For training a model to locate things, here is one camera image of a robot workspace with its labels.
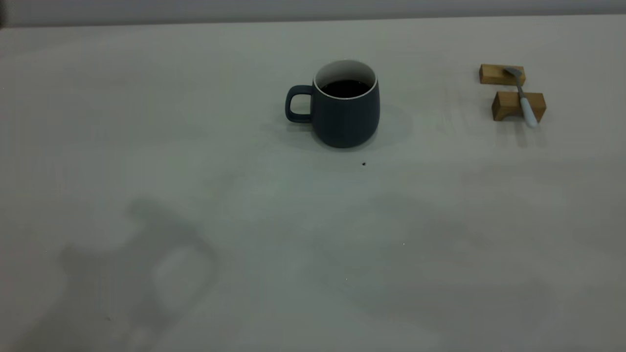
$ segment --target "dark blue mug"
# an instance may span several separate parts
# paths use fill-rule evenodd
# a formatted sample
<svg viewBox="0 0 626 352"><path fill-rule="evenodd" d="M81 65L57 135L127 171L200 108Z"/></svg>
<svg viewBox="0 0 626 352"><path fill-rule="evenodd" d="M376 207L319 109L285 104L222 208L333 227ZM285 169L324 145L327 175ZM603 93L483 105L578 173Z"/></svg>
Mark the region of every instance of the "dark blue mug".
<svg viewBox="0 0 626 352"><path fill-rule="evenodd" d="M298 94L311 96L310 114L291 111L291 99ZM289 90L285 114L291 122L313 124L313 131L331 147L356 147L370 139L378 127L378 78L360 61L329 63L317 72L312 86Z"/></svg>

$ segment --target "wall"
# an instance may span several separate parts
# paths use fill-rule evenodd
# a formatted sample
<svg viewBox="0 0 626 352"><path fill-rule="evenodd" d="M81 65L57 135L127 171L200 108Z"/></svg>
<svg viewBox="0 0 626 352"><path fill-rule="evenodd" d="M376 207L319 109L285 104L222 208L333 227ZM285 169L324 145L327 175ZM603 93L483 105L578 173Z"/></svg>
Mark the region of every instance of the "wall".
<svg viewBox="0 0 626 352"><path fill-rule="evenodd" d="M623 0L6 0L8 25L626 13Z"/></svg>

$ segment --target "white spoon handle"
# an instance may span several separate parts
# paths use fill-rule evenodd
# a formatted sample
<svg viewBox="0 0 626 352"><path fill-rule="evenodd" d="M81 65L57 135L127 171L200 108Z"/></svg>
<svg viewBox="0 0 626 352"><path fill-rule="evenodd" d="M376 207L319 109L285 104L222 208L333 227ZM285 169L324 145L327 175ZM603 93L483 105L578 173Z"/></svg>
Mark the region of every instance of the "white spoon handle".
<svg viewBox="0 0 626 352"><path fill-rule="evenodd" d="M535 113L533 112L533 108L530 106L527 98L520 99L521 109L524 111L524 119L526 119L526 124L530 128L537 127L537 119L535 118Z"/></svg>

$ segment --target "white table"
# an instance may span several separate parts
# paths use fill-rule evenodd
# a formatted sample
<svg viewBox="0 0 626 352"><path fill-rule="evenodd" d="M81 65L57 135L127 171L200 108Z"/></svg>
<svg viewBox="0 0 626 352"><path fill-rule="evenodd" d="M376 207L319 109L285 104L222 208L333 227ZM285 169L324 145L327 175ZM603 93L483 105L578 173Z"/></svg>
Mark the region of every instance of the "white table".
<svg viewBox="0 0 626 352"><path fill-rule="evenodd" d="M0 31L0 350L621 351L624 33L626 16ZM381 82L355 150L284 116L337 58ZM492 121L514 88L479 84L481 63L526 68L539 129Z"/></svg>

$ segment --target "black coffee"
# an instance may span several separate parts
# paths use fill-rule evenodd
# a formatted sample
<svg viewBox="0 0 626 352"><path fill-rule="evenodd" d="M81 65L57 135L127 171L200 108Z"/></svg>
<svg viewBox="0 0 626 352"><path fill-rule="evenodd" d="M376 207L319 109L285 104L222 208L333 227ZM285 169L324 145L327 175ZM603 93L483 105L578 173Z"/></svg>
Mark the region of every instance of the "black coffee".
<svg viewBox="0 0 626 352"><path fill-rule="evenodd" d="M372 87L363 82L345 80L325 85L322 87L322 91L338 98L352 98L367 93L370 88Z"/></svg>

